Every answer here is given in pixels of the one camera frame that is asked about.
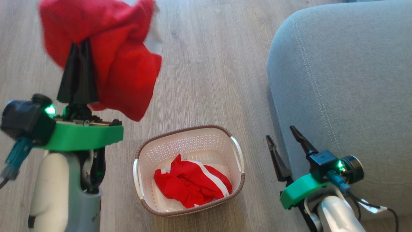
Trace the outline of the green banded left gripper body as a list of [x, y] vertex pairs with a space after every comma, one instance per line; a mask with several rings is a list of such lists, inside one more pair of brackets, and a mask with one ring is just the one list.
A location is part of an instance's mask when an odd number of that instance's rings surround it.
[[74, 152], [95, 150], [118, 143], [124, 138], [122, 121], [103, 121], [86, 104], [68, 104], [61, 115], [50, 115], [56, 126], [47, 144], [36, 148]]

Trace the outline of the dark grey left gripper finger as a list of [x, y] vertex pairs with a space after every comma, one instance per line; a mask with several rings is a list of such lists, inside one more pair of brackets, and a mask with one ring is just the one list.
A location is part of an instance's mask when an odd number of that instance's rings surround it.
[[79, 103], [96, 103], [99, 101], [99, 97], [94, 78], [94, 63], [89, 39], [85, 39], [80, 44], [79, 60], [81, 66], [79, 76]]
[[74, 95], [78, 89], [79, 71], [79, 49], [78, 45], [72, 42], [57, 94], [58, 102], [64, 104], [74, 102]]

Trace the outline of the red garment with white stripe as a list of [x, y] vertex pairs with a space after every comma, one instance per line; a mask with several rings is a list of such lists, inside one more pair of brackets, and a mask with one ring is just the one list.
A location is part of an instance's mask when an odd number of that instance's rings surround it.
[[230, 180], [219, 170], [196, 160], [185, 160], [181, 154], [169, 169], [157, 169], [154, 181], [167, 199], [180, 202], [185, 208], [211, 203], [232, 194]]

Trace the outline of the white laundry basket, brown rim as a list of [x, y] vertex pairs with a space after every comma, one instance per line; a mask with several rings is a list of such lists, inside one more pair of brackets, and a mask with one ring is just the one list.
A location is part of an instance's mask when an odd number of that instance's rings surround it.
[[[186, 209], [167, 199], [154, 181], [157, 169], [168, 168], [178, 154], [183, 159], [209, 165], [224, 174], [232, 193], [208, 204]], [[200, 125], [165, 133], [144, 142], [133, 164], [134, 185], [143, 207], [156, 216], [174, 217], [206, 210], [236, 197], [245, 182], [245, 164], [238, 141], [218, 125]]]

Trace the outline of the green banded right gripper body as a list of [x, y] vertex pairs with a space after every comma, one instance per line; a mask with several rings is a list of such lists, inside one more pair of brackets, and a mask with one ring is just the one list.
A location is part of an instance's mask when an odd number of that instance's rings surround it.
[[283, 208], [296, 207], [305, 198], [325, 188], [328, 184], [334, 185], [344, 196], [349, 195], [350, 185], [364, 178], [363, 166], [356, 157], [347, 156], [339, 159], [338, 168], [336, 171], [329, 171], [321, 179], [310, 173], [292, 182], [280, 195]]

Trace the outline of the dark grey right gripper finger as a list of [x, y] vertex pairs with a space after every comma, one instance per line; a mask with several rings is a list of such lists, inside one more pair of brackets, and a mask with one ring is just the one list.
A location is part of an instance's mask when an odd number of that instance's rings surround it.
[[277, 146], [273, 141], [271, 135], [267, 135], [267, 146], [276, 172], [277, 180], [279, 182], [286, 182], [286, 187], [289, 186], [293, 182], [292, 172], [285, 165], [281, 156], [279, 155]]
[[310, 157], [311, 155], [318, 154], [318, 150], [305, 138], [302, 133], [300, 133], [300, 131], [294, 125], [290, 126], [290, 130], [295, 140], [302, 146], [306, 158]]

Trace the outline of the grey fabric sofa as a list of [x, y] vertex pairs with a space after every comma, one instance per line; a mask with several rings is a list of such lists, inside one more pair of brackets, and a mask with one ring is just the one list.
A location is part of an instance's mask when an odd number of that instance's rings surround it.
[[295, 179], [309, 163], [291, 125], [319, 151], [359, 159], [357, 197], [412, 216], [412, 0], [293, 13], [275, 33], [267, 73]]

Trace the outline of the plain red garment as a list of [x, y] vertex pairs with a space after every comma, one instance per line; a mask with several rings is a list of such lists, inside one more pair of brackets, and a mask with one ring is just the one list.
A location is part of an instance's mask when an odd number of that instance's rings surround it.
[[89, 39], [99, 103], [140, 121], [153, 97], [162, 56], [144, 44], [158, 7], [155, 0], [40, 0], [44, 46], [63, 68], [71, 43]]

